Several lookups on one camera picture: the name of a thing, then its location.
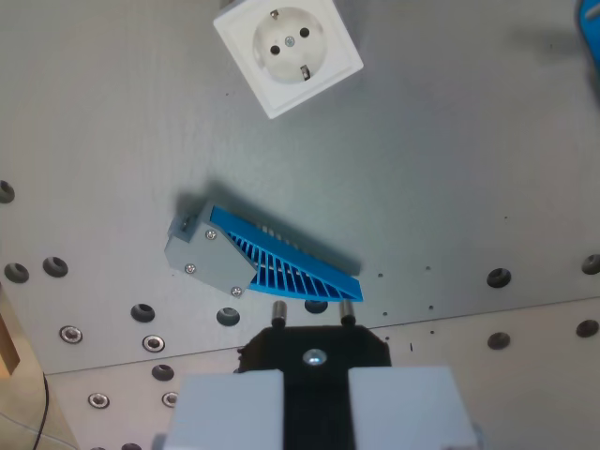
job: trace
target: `mounting hole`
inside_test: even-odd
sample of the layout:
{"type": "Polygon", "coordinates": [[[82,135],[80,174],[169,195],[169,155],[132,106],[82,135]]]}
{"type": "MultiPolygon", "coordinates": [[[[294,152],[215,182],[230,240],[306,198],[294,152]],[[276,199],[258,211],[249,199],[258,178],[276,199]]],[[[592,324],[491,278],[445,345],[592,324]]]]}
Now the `mounting hole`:
{"type": "Polygon", "coordinates": [[[487,275],[487,285],[490,288],[500,289],[510,283],[511,277],[508,269],[494,269],[487,275]]]}
{"type": "Polygon", "coordinates": [[[510,336],[507,333],[494,333],[487,339],[487,346],[491,350],[502,350],[510,345],[510,336]]]}
{"type": "Polygon", "coordinates": [[[304,302],[304,309],[310,314],[321,314],[327,309],[327,302],[317,302],[316,300],[307,300],[304,302]]]}
{"type": "Polygon", "coordinates": [[[100,393],[92,394],[87,398],[87,402],[97,410],[105,410],[111,404],[111,401],[107,396],[100,393]]]}
{"type": "Polygon", "coordinates": [[[13,283],[23,284],[29,279],[29,271],[23,265],[13,263],[4,268],[4,275],[13,283]]]}
{"type": "Polygon", "coordinates": [[[4,180],[0,180],[0,203],[10,203],[15,200],[15,189],[4,180]]]}
{"type": "Polygon", "coordinates": [[[58,334],[67,344],[79,344],[83,339],[82,330],[72,325],[63,326],[58,334]]]}
{"type": "Polygon", "coordinates": [[[232,307],[224,307],[217,313],[217,322],[223,326],[234,326],[240,322],[240,313],[232,307]]]}
{"type": "Polygon", "coordinates": [[[42,267],[44,268],[44,272],[54,278],[62,278],[68,274],[67,263],[60,258],[46,258],[42,267]]]}
{"type": "Polygon", "coordinates": [[[165,350],[165,341],[160,336],[146,336],[142,341],[143,348],[150,353],[158,353],[165,350]]]}
{"type": "Polygon", "coordinates": [[[138,322],[148,323],[154,320],[154,309],[144,303],[138,303],[131,309],[131,317],[138,322]]]}
{"type": "Polygon", "coordinates": [[[599,328],[600,325],[598,325],[597,321],[583,321],[577,326],[576,333],[580,338],[591,338],[593,335],[598,333],[599,328]]]}
{"type": "Polygon", "coordinates": [[[581,265],[581,271],[586,275],[600,274],[600,255],[588,256],[581,265]]]}
{"type": "Polygon", "coordinates": [[[158,366],[152,367],[152,376],[160,382],[168,382],[175,376],[175,371],[171,366],[159,364],[158,366]]]}
{"type": "Polygon", "coordinates": [[[177,403],[178,394],[176,392],[168,392],[162,396],[162,404],[169,408],[174,408],[177,403]]]}

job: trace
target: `gray plastic bracket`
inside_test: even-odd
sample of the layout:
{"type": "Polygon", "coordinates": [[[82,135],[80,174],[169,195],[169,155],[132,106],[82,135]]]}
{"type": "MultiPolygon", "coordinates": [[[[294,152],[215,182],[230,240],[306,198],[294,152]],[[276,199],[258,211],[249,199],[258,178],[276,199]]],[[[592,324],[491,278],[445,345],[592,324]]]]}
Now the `gray plastic bracket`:
{"type": "Polygon", "coordinates": [[[165,255],[173,269],[231,295],[233,288],[248,288],[256,269],[231,237],[210,221],[214,206],[207,203],[198,216],[175,217],[165,255]],[[217,237],[208,239],[210,230],[217,232],[217,237]],[[189,264],[195,267],[193,273],[186,271],[189,264]]]}

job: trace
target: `blue object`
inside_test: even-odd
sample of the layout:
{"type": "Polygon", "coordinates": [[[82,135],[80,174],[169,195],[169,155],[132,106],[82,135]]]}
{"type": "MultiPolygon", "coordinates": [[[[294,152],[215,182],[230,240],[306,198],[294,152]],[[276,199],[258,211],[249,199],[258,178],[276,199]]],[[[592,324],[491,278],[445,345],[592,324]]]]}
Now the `blue object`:
{"type": "Polygon", "coordinates": [[[210,221],[256,266],[249,289],[303,300],[362,302],[358,280],[215,206],[210,221]]]}
{"type": "Polygon", "coordinates": [[[576,19],[592,60],[600,70],[600,0],[579,0],[576,19]]]}

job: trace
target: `white electrical outlet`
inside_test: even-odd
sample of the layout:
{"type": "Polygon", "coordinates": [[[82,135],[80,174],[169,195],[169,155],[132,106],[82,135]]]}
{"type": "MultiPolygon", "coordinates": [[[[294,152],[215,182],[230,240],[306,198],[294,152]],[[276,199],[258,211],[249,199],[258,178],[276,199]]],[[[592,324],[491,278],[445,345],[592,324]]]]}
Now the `white electrical outlet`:
{"type": "Polygon", "coordinates": [[[363,68],[332,0],[238,0],[215,27],[270,118],[363,68]]]}

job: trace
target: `perforated plate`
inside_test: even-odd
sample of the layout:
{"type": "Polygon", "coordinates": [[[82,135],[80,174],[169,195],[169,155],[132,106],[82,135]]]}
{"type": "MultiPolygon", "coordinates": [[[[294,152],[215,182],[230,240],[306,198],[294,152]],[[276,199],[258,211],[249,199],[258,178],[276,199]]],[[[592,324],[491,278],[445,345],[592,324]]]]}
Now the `perforated plate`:
{"type": "MultiPolygon", "coordinates": [[[[467,411],[490,448],[596,450],[600,334],[576,335],[578,324],[588,319],[600,320],[600,299],[374,331],[389,338],[394,366],[451,367],[467,411]],[[504,350],[488,347],[488,337],[496,332],[511,337],[504,350]]],[[[118,449],[127,442],[150,449],[155,434],[168,429],[172,410],[160,403],[165,392],[178,391],[188,373],[231,373],[236,367],[237,353],[223,351],[58,374],[49,380],[82,449],[118,449]],[[152,378],[152,366],[158,363],[174,369],[172,381],[152,378]],[[111,406],[91,408],[91,392],[107,394],[111,406]]]]}
{"type": "MultiPolygon", "coordinates": [[[[219,3],[0,5],[0,267],[30,279],[0,277],[47,373],[235,347],[268,323],[272,298],[169,269],[175,212],[208,197],[360,266],[367,326],[600,293],[580,271],[600,252],[600,108],[574,5],[340,1],[365,68],[270,121],[219,3]],[[42,270],[52,256],[66,277],[42,270]],[[492,290],[497,267],[513,277],[492,290]]],[[[288,303],[294,323],[337,321],[288,303]]]]}

